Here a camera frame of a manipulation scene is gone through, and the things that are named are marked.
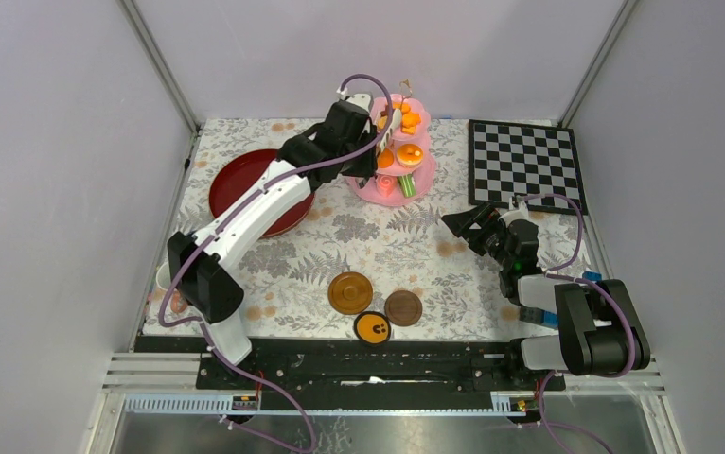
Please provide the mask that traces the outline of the orange flower cookie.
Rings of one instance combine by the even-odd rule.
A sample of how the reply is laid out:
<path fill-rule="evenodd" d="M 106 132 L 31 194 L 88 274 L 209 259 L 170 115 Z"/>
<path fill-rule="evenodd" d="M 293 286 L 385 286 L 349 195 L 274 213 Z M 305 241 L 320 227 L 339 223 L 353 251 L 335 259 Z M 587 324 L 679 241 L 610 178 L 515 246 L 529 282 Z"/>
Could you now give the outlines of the orange flower cookie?
<path fill-rule="evenodd" d="M 421 116 L 419 113 L 408 112 L 404 113 L 401 118 L 401 127 L 403 129 L 415 128 L 421 123 Z"/>

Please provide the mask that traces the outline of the dark red round tray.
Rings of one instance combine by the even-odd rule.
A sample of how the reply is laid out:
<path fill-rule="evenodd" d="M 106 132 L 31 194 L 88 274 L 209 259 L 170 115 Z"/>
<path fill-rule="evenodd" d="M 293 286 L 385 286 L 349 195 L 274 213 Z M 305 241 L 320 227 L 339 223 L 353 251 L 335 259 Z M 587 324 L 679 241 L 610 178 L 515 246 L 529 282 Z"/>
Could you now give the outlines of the dark red round tray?
<path fill-rule="evenodd" d="M 234 204 L 267 169 L 276 157 L 277 150 L 265 148 L 250 151 L 233 159 L 225 165 L 213 180 L 208 194 L 210 212 L 214 218 L 221 215 Z M 315 195 L 297 203 L 283 214 L 263 235 L 262 238 L 280 236 L 296 227 L 309 213 Z"/>

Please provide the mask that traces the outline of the dark brown wooden coaster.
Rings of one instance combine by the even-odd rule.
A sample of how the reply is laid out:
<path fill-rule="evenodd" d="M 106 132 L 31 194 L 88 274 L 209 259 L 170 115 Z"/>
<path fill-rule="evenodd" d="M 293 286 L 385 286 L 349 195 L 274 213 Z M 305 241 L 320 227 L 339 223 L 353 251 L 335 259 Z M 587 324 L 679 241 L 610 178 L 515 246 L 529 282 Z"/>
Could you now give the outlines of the dark brown wooden coaster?
<path fill-rule="evenodd" d="M 384 311 L 391 324 L 411 326 L 420 320 L 423 304 L 415 293 L 408 290 L 397 290 L 385 300 Z"/>

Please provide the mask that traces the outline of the orange round cookie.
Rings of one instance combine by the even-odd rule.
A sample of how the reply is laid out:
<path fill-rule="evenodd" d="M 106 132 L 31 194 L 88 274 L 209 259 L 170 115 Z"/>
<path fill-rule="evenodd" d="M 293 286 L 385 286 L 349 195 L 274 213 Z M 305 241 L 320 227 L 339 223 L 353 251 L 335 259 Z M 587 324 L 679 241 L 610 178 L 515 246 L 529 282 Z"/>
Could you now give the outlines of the orange round cookie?
<path fill-rule="evenodd" d="M 392 150 L 389 148 L 386 148 L 384 151 L 382 151 L 377 158 L 377 165 L 378 169 L 385 169 L 390 167 L 394 162 L 396 158 Z"/>

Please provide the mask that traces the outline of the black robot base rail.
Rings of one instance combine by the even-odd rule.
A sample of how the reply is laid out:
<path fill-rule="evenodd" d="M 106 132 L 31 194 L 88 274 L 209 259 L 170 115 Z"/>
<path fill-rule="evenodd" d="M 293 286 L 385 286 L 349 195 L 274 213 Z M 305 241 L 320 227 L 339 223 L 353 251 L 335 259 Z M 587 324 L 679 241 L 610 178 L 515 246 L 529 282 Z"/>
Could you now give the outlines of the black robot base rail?
<path fill-rule="evenodd" d="M 492 393 L 533 395 L 546 375 L 505 342 L 255 339 L 239 367 L 305 410 L 487 410 Z"/>

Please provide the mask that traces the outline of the white cat-paw food tongs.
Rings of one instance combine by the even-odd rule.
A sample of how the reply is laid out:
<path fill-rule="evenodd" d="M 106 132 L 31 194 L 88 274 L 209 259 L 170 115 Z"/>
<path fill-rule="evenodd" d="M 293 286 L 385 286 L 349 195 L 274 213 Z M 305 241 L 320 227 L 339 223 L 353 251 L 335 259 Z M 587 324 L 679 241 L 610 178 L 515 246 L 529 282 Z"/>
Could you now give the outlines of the white cat-paw food tongs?
<path fill-rule="evenodd" d="M 388 121 L 387 121 L 387 125 L 385 126 L 384 130 L 382 130 L 382 131 L 378 130 L 378 132 L 383 133 L 383 137 L 380 139 L 380 141 L 377 145 L 378 152 L 384 151 L 393 141 L 394 133 L 397 130 L 399 130 L 400 126 L 401 126 L 402 112 L 395 111 L 393 109 L 392 112 L 388 113 L 387 110 L 382 110 L 380 112 L 379 118 L 381 116 L 387 116 Z"/>

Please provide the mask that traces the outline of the white pink mug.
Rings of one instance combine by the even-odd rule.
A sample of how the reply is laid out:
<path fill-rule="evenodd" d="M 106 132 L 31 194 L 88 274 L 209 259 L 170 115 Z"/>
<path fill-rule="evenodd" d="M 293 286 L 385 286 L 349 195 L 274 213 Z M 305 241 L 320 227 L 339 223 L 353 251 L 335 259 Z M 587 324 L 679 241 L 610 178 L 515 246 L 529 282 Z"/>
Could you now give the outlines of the white pink mug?
<path fill-rule="evenodd" d="M 171 282 L 171 274 L 168 261 L 165 261 L 158 267 L 155 275 L 155 282 L 157 292 L 160 293 L 161 296 L 164 296 L 167 293 Z M 182 298 L 179 290 L 173 290 L 170 301 L 168 302 L 168 308 L 175 314 L 181 314 L 187 310 L 187 307 L 188 303 Z"/>

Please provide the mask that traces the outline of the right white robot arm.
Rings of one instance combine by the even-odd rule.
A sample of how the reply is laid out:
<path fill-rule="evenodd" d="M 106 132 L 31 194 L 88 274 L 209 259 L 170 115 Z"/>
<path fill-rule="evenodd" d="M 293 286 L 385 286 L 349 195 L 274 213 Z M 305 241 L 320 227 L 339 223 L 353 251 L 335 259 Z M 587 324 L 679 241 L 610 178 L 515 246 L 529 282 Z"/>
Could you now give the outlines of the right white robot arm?
<path fill-rule="evenodd" d="M 621 376 L 649 365 L 650 346 L 625 283 L 544 270 L 539 227 L 524 204 L 502 213 L 482 203 L 442 221 L 474 253 L 497 262 L 500 291 L 510 303 L 557 319 L 551 335 L 510 342 L 504 377 L 513 388 L 530 388 L 542 371 Z"/>

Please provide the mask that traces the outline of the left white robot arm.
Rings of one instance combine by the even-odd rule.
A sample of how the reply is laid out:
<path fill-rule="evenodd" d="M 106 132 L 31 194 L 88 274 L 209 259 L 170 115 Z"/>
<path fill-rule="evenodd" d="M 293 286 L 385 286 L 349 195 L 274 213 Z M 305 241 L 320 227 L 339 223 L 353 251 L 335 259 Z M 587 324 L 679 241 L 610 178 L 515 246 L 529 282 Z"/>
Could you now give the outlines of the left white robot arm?
<path fill-rule="evenodd" d="M 196 310 L 205 338 L 223 356 L 219 377 L 234 389 L 249 385 L 255 364 L 239 307 L 244 290 L 231 276 L 250 248 L 296 204 L 340 175 L 369 177 L 380 136 L 368 94 L 334 102 L 324 121 L 283 143 L 251 186 L 214 221 L 168 240 L 170 285 Z"/>

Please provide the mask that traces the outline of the light brown wooden coaster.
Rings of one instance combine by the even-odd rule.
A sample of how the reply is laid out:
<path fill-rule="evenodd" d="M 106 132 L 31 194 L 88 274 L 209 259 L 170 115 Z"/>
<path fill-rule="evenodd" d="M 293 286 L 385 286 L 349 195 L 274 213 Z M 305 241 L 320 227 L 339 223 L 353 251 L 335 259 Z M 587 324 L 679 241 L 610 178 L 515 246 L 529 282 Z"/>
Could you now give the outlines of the light brown wooden coaster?
<path fill-rule="evenodd" d="M 339 313 L 356 315 L 364 312 L 373 300 L 373 286 L 361 273 L 347 271 L 338 274 L 329 284 L 329 304 Z"/>

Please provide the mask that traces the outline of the orange pancake stack toy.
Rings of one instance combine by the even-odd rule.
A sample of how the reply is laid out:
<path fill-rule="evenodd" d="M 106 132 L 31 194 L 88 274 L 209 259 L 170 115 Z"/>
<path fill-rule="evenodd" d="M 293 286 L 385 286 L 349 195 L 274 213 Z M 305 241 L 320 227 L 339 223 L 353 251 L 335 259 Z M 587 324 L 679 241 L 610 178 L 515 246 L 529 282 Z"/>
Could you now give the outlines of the orange pancake stack toy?
<path fill-rule="evenodd" d="M 404 144 L 396 151 L 396 159 L 401 166 L 413 168 L 424 160 L 425 152 L 419 145 Z"/>

